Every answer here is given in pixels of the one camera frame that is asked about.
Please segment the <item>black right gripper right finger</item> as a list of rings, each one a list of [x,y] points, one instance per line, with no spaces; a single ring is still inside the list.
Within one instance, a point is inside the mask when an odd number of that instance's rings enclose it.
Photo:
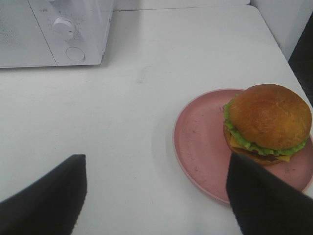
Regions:
[[[313,233],[312,198],[243,154],[231,154],[226,192],[245,235]]]

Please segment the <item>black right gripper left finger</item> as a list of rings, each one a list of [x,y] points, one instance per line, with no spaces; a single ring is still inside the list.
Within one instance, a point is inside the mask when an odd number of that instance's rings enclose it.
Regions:
[[[0,233],[69,235],[86,194],[86,156],[75,154],[0,203]]]

